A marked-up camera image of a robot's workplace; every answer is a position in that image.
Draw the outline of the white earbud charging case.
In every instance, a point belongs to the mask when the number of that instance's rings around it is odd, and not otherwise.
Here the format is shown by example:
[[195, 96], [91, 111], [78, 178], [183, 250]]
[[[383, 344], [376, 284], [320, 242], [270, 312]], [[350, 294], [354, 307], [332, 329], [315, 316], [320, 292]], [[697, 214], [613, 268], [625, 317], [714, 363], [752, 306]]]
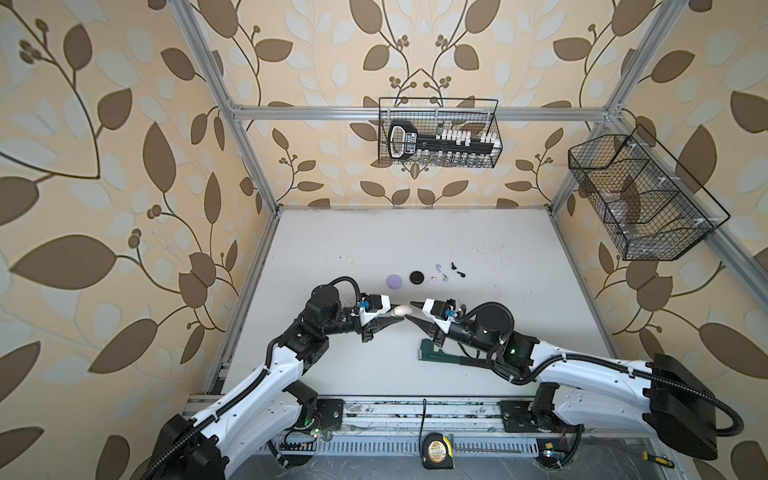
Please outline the white earbud charging case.
[[413, 308], [410, 305], [398, 305], [391, 310], [395, 317], [406, 317], [413, 314]]

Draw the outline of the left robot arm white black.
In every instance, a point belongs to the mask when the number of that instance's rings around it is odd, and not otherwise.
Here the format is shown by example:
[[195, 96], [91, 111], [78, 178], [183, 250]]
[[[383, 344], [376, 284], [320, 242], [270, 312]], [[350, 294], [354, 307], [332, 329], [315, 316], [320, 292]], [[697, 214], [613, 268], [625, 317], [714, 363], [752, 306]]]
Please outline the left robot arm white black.
[[316, 419], [316, 392], [302, 376], [327, 352], [330, 338], [355, 333], [368, 342], [403, 321], [411, 307], [361, 292], [342, 276], [316, 287], [290, 326], [268, 343], [266, 358], [227, 394], [161, 429], [145, 479], [228, 479], [259, 449], [286, 430]]

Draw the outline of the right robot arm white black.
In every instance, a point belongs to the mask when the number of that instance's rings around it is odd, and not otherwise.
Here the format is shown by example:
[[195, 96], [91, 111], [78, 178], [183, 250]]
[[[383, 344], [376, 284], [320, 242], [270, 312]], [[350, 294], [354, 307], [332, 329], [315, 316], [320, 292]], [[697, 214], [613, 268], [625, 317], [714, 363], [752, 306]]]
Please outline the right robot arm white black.
[[510, 309], [493, 301], [466, 310], [427, 299], [394, 313], [437, 343], [450, 339], [476, 349], [488, 369], [512, 385], [542, 385], [549, 414], [566, 425], [646, 431], [700, 460], [717, 459], [718, 439], [745, 427], [734, 408], [666, 354], [645, 362], [567, 350], [517, 332]]

